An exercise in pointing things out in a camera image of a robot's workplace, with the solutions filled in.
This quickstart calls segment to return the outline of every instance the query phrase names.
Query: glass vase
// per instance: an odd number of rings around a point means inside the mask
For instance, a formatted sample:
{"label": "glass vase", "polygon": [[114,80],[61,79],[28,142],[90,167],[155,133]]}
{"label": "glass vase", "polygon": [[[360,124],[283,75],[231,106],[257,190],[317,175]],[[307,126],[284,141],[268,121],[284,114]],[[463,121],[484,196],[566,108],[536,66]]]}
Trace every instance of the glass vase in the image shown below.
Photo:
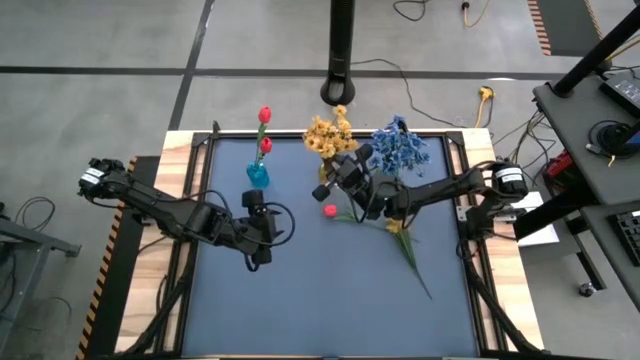
{"label": "glass vase", "polygon": [[251,185],[256,189],[264,189],[269,185],[269,173],[263,163],[256,165],[254,161],[247,165],[247,175],[251,180]]}

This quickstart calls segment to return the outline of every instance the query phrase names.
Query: red flower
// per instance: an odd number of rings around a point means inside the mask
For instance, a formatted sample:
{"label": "red flower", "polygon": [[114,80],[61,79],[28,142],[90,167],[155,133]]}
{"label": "red flower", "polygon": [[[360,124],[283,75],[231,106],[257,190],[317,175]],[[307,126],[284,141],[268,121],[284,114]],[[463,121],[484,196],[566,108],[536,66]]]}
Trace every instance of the red flower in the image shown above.
{"label": "red flower", "polygon": [[260,109],[260,113],[258,113],[258,120],[263,124],[268,124],[269,121],[271,121],[271,108],[263,106],[262,109]]}
{"label": "red flower", "polygon": [[273,142],[268,137],[264,137],[262,141],[260,141],[260,151],[262,151],[263,153],[270,153],[271,147],[273,147]]}
{"label": "red flower", "polygon": [[324,213],[324,216],[336,217],[338,215],[338,207],[335,205],[325,205],[322,212]]}

